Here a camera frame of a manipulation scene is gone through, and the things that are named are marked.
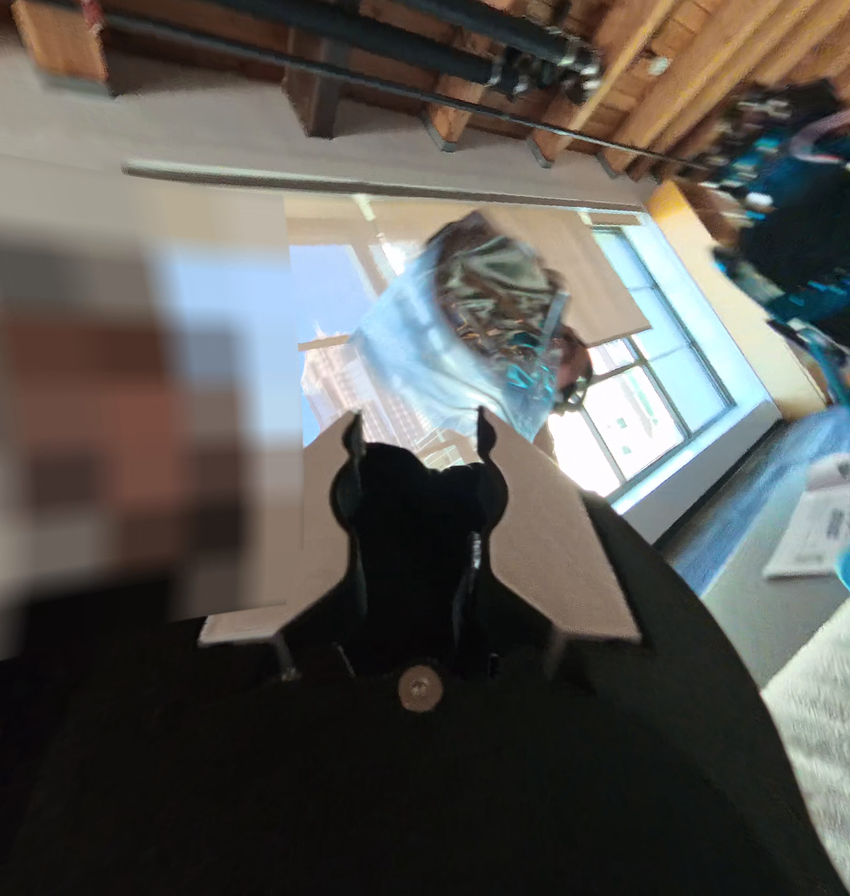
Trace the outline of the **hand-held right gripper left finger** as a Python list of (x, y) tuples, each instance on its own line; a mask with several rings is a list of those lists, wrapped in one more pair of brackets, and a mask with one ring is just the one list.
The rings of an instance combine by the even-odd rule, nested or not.
[(262, 498), (251, 514), (247, 565), (237, 609), (209, 615), (201, 646), (253, 644), (283, 634), (338, 586), (351, 568), (351, 537), (339, 521), (334, 487), (353, 456), (345, 440), (360, 423), (346, 412), (307, 444), (288, 483), (271, 453), (258, 464)]

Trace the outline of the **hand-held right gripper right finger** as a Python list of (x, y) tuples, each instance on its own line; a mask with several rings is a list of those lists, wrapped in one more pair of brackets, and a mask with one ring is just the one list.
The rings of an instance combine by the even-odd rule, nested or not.
[(478, 411), (478, 437), (492, 442), (484, 463), (506, 486), (489, 535), (494, 577), (562, 635), (642, 642), (575, 481), (489, 409)]

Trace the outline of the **silver foil bag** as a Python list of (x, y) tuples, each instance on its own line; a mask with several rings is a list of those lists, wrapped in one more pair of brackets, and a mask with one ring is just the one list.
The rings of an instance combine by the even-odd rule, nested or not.
[(564, 280), (481, 210), (435, 233), (349, 343), (367, 375), (434, 429), (474, 438), (480, 410), (533, 442), (580, 409), (589, 351)]

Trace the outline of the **person's black clothing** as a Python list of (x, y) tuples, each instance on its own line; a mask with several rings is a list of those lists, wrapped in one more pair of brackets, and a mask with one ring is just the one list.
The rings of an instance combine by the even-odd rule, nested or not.
[(494, 678), (499, 651), (477, 621), (478, 568), (508, 487), (494, 463), (426, 467), (370, 442), (352, 521), (365, 615), (341, 648), (353, 671), (380, 676), (418, 662), (464, 678)]

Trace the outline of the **large glass window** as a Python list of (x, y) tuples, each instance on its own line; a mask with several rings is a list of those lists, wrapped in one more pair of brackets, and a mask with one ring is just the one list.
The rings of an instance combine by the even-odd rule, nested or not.
[[(643, 481), (730, 411), (735, 402), (668, 301), (632, 241), (630, 222), (590, 225), (650, 327), (589, 350), (593, 380), (572, 412), (549, 419), (562, 469), (581, 487), (618, 497)], [(371, 265), (351, 245), (295, 245), (289, 251), (298, 312), (303, 443), (345, 412), (362, 409), (365, 439), (398, 445), (432, 469), (477, 460), (474, 442), (435, 428), (396, 390), (361, 369), (346, 341), (377, 293), (413, 256), (410, 242), (371, 245)]]

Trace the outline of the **printed instruction manual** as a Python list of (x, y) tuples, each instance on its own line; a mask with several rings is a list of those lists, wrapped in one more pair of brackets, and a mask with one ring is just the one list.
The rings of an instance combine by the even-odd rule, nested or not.
[(768, 580), (834, 573), (850, 544), (850, 452), (808, 468), (804, 491), (764, 569)]

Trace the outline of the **white foam sheet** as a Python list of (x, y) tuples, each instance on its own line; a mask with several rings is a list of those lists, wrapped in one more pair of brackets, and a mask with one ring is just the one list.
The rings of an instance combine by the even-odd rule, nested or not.
[(850, 599), (762, 696), (816, 832), (850, 893)]

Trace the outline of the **black ceiling pipes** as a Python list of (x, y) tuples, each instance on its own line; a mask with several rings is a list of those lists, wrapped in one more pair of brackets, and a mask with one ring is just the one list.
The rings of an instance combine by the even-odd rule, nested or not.
[(346, 84), (414, 95), (401, 85), (329, 61), (329, 51), (360, 51), (516, 98), (558, 87), (589, 98), (602, 83), (600, 52), (574, 34), (537, 24), (482, 2), (400, 2), (486, 50), (451, 43), (362, 13), (350, 2), (191, 2), (192, 20), (178, 21), (176, 2), (102, 2), (105, 23), (134, 36), (160, 39), (243, 61), (308, 73)]

